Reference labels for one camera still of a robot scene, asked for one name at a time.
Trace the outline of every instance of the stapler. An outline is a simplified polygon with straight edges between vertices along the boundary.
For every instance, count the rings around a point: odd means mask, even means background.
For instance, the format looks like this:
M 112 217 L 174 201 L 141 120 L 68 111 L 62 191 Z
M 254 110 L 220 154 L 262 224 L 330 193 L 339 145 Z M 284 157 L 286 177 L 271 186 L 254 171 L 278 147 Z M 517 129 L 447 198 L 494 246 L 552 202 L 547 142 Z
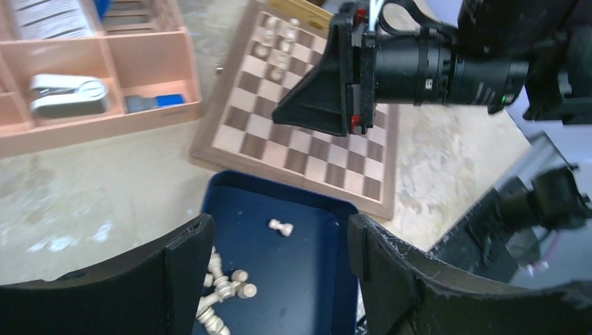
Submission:
M 110 108 L 107 85 L 97 77 L 39 74 L 31 79 L 31 112 L 50 119 L 102 114 Z

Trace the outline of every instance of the organizer compartment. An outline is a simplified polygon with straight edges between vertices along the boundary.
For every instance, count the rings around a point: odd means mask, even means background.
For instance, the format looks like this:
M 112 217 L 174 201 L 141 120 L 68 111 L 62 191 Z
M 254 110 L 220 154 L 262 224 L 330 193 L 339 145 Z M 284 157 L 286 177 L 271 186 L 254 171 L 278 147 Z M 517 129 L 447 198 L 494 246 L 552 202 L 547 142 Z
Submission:
M 8 9 L 7 0 L 0 0 L 0 43 L 15 40 L 17 36 L 13 16 Z
M 35 127 L 89 121 L 123 113 L 119 87 L 114 78 L 115 73 L 112 66 L 109 66 L 109 57 L 105 54 L 98 38 L 11 43 L 0 46 L 0 52 L 27 107 L 34 99 L 34 95 L 29 89 L 31 79 L 33 76 L 43 73 L 97 77 L 108 87 L 110 108 L 107 112 L 57 119 L 49 119 L 31 113 Z
M 20 40 L 12 6 L 0 0 L 0 158 L 170 126 L 200 116 L 202 97 L 193 45 L 174 0 L 114 0 L 110 17 L 148 16 L 148 23 L 115 28 L 108 21 L 101 23 L 94 0 L 79 1 L 96 27 L 96 36 Z M 31 77 L 42 73 L 101 79 L 108 87 L 108 111 L 53 119 L 31 113 L 30 102 L 38 96 L 30 92 Z M 179 94 L 184 103 L 174 104 Z M 148 99 L 158 105 L 128 113 L 124 96 L 129 95 L 158 97 Z
M 194 77 L 195 61 L 185 33 L 108 36 L 107 42 L 124 98 L 181 94 L 184 104 L 167 107 L 179 111 L 191 111 L 187 107 L 201 101 Z
M 0 54 L 0 137 L 31 128 L 31 118 L 15 91 L 14 79 Z
M 103 20 L 109 35 L 179 31 L 182 26 L 173 0 L 116 0 Z
M 17 94 L 0 93 L 0 137 L 29 129 L 30 125 L 19 109 Z

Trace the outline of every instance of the chess pawn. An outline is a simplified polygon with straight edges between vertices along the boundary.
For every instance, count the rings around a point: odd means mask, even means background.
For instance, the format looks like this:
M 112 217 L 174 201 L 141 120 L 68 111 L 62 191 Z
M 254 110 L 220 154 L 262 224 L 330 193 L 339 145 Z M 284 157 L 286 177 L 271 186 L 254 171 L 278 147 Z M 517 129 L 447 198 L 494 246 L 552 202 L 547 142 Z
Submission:
M 218 293 L 222 300 L 226 300 L 236 295 L 235 287 L 228 280 L 227 276 L 222 276 L 214 280 L 214 286 L 216 287 L 214 290 L 216 293 Z
M 289 54 L 292 51 L 292 43 L 286 41 L 286 40 L 282 40 L 280 45 L 279 45 L 279 49 L 280 51 L 282 51 L 284 54 Z
M 224 276 L 224 273 L 222 272 L 222 259 L 220 258 L 219 253 L 212 253 L 209 257 L 207 270 L 214 276 L 214 280 Z
M 257 295 L 257 286 L 255 284 L 233 281 L 232 286 L 235 287 L 235 291 L 241 299 L 249 299 Z
M 205 274 L 204 287 L 210 288 L 214 284 L 214 276 L 212 274 Z
M 244 270 L 237 270 L 232 273 L 230 279 L 235 282 L 245 283 L 247 279 L 249 279 L 249 274 Z
M 275 218 L 269 220 L 269 227 L 273 230 L 278 230 L 283 236 L 290 236 L 294 226 L 290 223 L 281 223 Z
M 277 17 L 270 16 L 267 18 L 267 21 L 265 21 L 265 28 L 273 30 L 276 28 L 277 22 L 278 22 Z
M 212 307 L 208 307 L 201 315 L 199 315 L 198 321 L 204 325 L 204 328 L 209 335 L 218 335 L 225 327 L 224 321 L 215 314 Z
M 196 313 L 196 317 L 198 318 L 202 315 L 206 309 L 211 307 L 216 302 L 222 302 L 222 298 L 217 292 L 211 293 L 210 295 L 206 295 L 205 297 L 200 298 L 200 303 L 198 305 L 198 312 Z
M 263 34 L 263 44 L 272 45 L 274 42 L 275 33 L 272 30 L 266 29 Z
M 286 32 L 286 40 L 288 42 L 294 42 L 296 40 L 296 30 L 295 29 L 288 29 L 288 32 Z
M 237 295 L 241 299 L 250 299 L 257 295 L 257 286 L 254 284 L 242 284 L 238 287 Z
M 230 335 L 230 329 L 228 329 L 228 326 L 224 326 L 217 335 Z

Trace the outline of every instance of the chessboard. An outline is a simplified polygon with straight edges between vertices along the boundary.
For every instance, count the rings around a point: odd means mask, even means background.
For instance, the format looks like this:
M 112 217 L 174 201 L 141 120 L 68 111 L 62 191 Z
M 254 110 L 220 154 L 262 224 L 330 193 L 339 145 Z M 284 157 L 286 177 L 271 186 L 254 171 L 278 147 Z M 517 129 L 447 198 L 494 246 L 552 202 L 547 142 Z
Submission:
M 277 103 L 318 63 L 326 34 L 250 1 L 191 155 L 242 172 L 347 200 L 391 219 L 398 115 L 378 104 L 366 135 L 334 137 L 274 124 Z

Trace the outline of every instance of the blue box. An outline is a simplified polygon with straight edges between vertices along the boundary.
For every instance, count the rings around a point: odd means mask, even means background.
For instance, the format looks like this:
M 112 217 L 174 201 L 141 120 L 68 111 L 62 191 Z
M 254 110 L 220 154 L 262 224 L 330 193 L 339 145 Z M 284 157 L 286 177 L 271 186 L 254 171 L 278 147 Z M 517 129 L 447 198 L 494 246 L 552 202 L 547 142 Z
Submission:
M 358 285 L 347 226 L 358 210 L 351 203 L 224 171 L 212 177 L 202 212 L 216 222 L 223 271 L 243 269 L 258 288 L 254 298 L 212 306 L 232 334 L 355 333 Z M 292 234 L 268 228 L 272 218 L 292 223 Z M 195 321 L 192 334 L 206 331 Z

